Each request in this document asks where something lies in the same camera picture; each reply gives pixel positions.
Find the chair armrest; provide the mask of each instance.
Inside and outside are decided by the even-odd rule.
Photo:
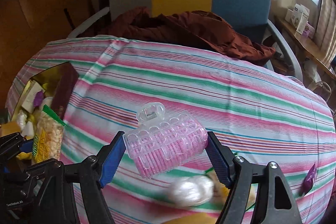
[[[76,29],[74,29],[67,38],[76,38],[77,35],[84,32],[88,27],[90,27],[93,23],[95,23],[102,16],[107,15],[110,11],[110,7],[105,7],[101,9],[98,13],[95,13],[93,16],[89,17],[82,24],[80,24]]]
[[[283,55],[285,56],[286,61],[288,61],[289,64],[293,67],[294,70],[293,76],[302,82],[301,66],[299,64],[299,61],[297,61],[296,56],[294,55],[292,49],[289,47],[286,40],[283,38],[281,33],[269,19],[267,20],[267,28],[272,34],[274,40],[277,42],[279,48],[281,49]]]

